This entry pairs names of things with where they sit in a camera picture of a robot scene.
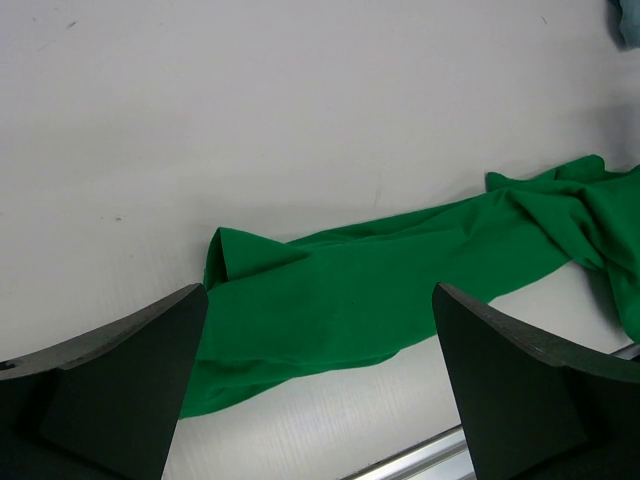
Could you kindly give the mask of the green t shirt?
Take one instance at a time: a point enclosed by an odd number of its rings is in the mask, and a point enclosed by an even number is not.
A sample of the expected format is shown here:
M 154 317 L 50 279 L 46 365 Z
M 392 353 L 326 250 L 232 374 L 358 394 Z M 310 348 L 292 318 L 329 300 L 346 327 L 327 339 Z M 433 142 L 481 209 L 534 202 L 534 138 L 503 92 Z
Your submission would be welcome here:
M 527 180 L 491 172 L 483 194 L 287 243 L 219 228 L 183 417 L 288 380 L 375 365 L 436 332 L 436 284 L 490 302 L 574 262 L 609 280 L 639 336 L 639 172 L 590 155 Z

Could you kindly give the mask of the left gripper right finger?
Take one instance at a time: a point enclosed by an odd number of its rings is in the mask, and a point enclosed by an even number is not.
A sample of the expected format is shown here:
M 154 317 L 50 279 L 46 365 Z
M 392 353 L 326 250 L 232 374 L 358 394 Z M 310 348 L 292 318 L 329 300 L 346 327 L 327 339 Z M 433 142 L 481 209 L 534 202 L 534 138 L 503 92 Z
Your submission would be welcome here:
M 479 479 L 636 479 L 639 364 L 435 286 L 437 336 Z

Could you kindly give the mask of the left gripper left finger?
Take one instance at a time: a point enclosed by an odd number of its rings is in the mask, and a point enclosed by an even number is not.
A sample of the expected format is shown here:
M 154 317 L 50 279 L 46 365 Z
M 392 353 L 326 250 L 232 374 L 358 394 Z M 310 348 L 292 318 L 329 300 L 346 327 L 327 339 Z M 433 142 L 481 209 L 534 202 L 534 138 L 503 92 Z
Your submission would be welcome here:
M 203 331 L 200 284 L 1 363 L 4 479 L 159 479 Z

